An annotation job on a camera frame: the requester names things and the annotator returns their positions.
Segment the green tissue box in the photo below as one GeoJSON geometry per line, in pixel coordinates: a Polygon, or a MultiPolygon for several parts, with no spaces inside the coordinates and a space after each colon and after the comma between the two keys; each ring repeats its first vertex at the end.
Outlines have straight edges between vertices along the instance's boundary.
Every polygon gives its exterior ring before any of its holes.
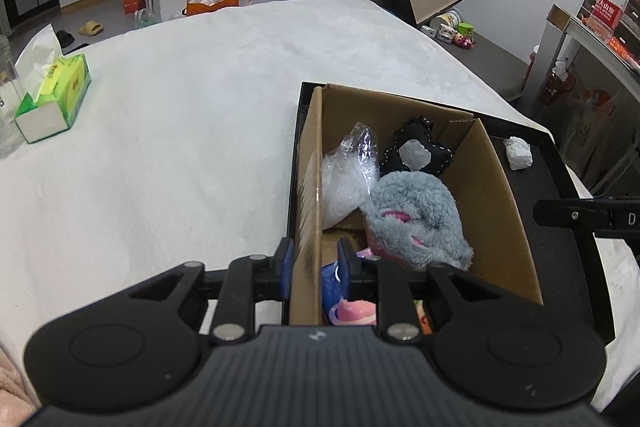
{"type": "Polygon", "coordinates": [[[34,143],[70,129],[90,82],[84,54],[54,62],[36,99],[27,93],[15,112],[24,139],[34,143]]]}

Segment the floor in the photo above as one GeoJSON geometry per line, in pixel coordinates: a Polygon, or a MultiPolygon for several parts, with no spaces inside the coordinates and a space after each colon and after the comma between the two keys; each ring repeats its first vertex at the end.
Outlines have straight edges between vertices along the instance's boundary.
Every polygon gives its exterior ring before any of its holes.
{"type": "Polygon", "coordinates": [[[442,41],[436,42],[482,78],[507,102],[515,100],[522,92],[522,80],[529,65],[476,32],[474,41],[472,50],[464,50],[442,41]]]}
{"type": "Polygon", "coordinates": [[[39,17],[29,20],[27,25],[14,28],[14,33],[9,37],[14,60],[18,58],[31,38],[47,24],[51,24],[55,31],[64,30],[76,38],[73,44],[63,49],[63,52],[68,52],[85,42],[93,44],[94,42],[103,41],[131,31],[134,29],[134,15],[125,15],[121,0],[107,0],[96,6],[84,8],[68,15],[62,15],[59,8],[50,10],[39,17]],[[104,30],[95,37],[80,35],[78,28],[85,25],[89,20],[99,22],[104,26],[104,30]]]}

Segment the slipper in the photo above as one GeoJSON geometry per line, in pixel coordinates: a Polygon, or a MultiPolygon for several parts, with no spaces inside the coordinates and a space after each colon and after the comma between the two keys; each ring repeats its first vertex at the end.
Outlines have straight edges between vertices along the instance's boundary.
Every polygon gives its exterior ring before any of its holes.
{"type": "Polygon", "coordinates": [[[71,33],[65,32],[64,30],[58,30],[56,32],[56,37],[58,38],[61,48],[70,46],[76,40],[71,33]]]}
{"type": "Polygon", "coordinates": [[[103,29],[104,28],[102,27],[102,25],[97,23],[96,21],[89,21],[78,30],[78,33],[80,33],[81,35],[86,35],[88,37],[93,37],[94,35],[100,33],[103,29]]]}

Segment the white bed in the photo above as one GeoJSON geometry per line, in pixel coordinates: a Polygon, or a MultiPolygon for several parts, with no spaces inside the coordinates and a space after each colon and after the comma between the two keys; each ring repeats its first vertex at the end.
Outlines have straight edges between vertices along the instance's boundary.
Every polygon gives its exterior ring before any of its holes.
{"type": "MultiPolygon", "coordinates": [[[[93,83],[73,129],[0,161],[0,343],[18,364],[30,334],[58,315],[183,261],[219,269],[271,253],[286,233],[303,81],[540,128],[366,0],[224,9],[84,51],[93,83]]],[[[640,277],[624,242],[598,247],[616,325],[601,409],[640,368],[640,277]]],[[[278,314],[267,303],[258,320],[278,314]]]]}

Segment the tissue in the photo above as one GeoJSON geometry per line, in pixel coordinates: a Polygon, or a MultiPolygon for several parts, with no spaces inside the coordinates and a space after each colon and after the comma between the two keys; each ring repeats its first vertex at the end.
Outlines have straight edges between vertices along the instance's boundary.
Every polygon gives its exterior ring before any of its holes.
{"type": "Polygon", "coordinates": [[[35,100],[51,65],[62,57],[60,42],[50,25],[37,32],[15,63],[22,87],[35,100]]]}
{"type": "Polygon", "coordinates": [[[531,147],[522,138],[511,136],[504,141],[504,147],[512,171],[526,169],[532,165],[531,147]]]}

